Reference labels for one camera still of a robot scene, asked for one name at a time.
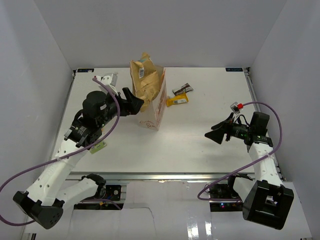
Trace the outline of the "beige paper gift bag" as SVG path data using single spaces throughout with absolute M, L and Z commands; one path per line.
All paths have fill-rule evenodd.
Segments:
M 167 84 L 165 68 L 156 65 L 159 80 L 161 83 L 157 97 L 149 104 L 144 112 L 137 115 L 138 125 L 142 128 L 158 131 L 167 106 Z

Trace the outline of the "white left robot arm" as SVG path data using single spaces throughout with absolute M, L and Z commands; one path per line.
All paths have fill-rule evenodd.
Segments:
M 107 123 L 114 117 L 136 115 L 140 111 L 144 101 L 134 96 L 129 88 L 122 90 L 124 99 L 119 93 L 89 92 L 64 135 L 56 154 L 57 161 L 46 167 L 26 191 L 17 191 L 13 196 L 20 209 L 44 229 L 51 229 L 64 210 L 80 201 L 99 200 L 105 196 L 105 179 L 93 173 L 83 176 L 71 187 L 61 189 L 61 186 L 92 144 L 100 139 Z

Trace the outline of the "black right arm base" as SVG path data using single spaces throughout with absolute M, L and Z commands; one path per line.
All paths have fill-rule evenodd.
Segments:
M 212 199 L 218 199 L 210 201 L 210 212 L 241 212 L 243 210 L 243 202 L 240 200 L 238 194 L 230 190 L 226 183 L 218 183 L 208 188 L 205 193 Z

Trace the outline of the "large tan chip bag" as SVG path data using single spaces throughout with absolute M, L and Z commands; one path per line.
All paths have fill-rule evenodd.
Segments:
M 162 88 L 164 68 L 156 65 L 147 52 L 139 60 L 130 62 L 130 76 L 133 95 L 144 101 L 141 112 L 144 112 L 158 96 Z

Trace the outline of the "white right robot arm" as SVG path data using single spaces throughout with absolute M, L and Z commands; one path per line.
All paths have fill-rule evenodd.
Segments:
M 290 212 L 294 192 L 284 186 L 274 156 L 273 142 L 267 136 L 269 115 L 255 111 L 249 123 L 241 123 L 233 114 L 212 126 L 204 136 L 217 144 L 240 139 L 247 147 L 252 161 L 254 178 L 245 173 L 234 173 L 227 183 L 215 184 L 207 192 L 215 201 L 232 199 L 240 202 L 246 221 L 282 230 Z

